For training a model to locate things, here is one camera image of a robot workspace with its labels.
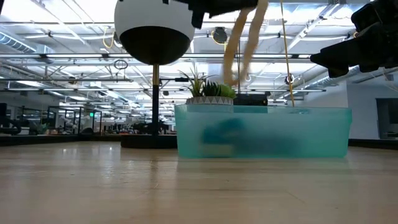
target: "plastic storage bin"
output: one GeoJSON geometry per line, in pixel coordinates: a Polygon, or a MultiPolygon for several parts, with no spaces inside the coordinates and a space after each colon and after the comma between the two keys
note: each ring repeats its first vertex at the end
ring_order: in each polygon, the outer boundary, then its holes
{"type": "Polygon", "coordinates": [[[352,115],[345,108],[179,105],[175,119],[181,157],[344,157],[352,115]]]}

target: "ceiling duct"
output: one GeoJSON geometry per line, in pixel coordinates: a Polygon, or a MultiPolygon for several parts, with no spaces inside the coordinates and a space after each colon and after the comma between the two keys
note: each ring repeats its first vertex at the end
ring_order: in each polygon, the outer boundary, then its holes
{"type": "Polygon", "coordinates": [[[26,53],[26,54],[35,54],[36,53],[36,49],[34,49],[33,47],[30,47],[3,32],[0,32],[0,44],[4,44],[8,47],[11,47],[17,51],[20,51],[20,52],[26,53]]]}
{"type": "MultiPolygon", "coordinates": [[[[28,45],[18,40],[17,38],[0,31],[0,44],[6,45],[18,52],[24,54],[53,54],[54,50],[50,47],[42,44],[37,44],[35,46],[28,45]]],[[[47,58],[38,58],[38,62],[52,63],[53,61],[47,58]]]]}

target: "wooden table surface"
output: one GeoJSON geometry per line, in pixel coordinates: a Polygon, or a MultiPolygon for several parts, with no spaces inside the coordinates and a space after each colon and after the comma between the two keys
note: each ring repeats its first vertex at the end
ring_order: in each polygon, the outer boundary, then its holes
{"type": "Polygon", "coordinates": [[[398,151],[186,160],[119,145],[0,147],[0,223],[398,223],[398,151]]]}

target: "hanging cord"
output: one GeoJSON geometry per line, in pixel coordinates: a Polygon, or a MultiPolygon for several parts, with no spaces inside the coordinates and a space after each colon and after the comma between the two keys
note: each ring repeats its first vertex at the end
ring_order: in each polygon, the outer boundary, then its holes
{"type": "Polygon", "coordinates": [[[112,42],[111,42],[111,45],[109,46],[109,45],[106,44],[106,42],[105,42],[105,35],[106,35],[106,31],[107,31],[107,30],[108,30],[108,28],[105,27],[104,36],[103,36],[103,38],[102,38],[102,43],[104,43],[104,46],[105,46],[107,49],[111,49],[111,48],[113,47],[114,33],[115,33],[115,31],[113,31],[113,33],[112,33],[112,42]]]}
{"type": "Polygon", "coordinates": [[[282,27],[283,27],[283,30],[284,30],[284,44],[285,44],[286,66],[287,66],[287,79],[289,80],[290,98],[292,99],[292,106],[294,107],[295,103],[294,103],[294,95],[293,95],[292,74],[290,73],[289,58],[287,57],[287,41],[286,41],[286,28],[285,28],[283,3],[284,3],[283,0],[280,0],[280,10],[282,11],[282,27]]]}

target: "wall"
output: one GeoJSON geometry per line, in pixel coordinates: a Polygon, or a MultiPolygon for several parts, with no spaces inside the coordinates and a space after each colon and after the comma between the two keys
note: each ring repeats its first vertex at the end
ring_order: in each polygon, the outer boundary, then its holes
{"type": "Polygon", "coordinates": [[[309,93],[303,101],[297,101],[297,106],[302,107],[332,107],[347,108],[347,87],[346,82],[338,86],[327,87],[323,93],[309,93]]]}
{"type": "Polygon", "coordinates": [[[380,139],[377,98],[398,98],[398,92],[382,85],[347,85],[348,105],[353,110],[351,139],[380,139]]]}

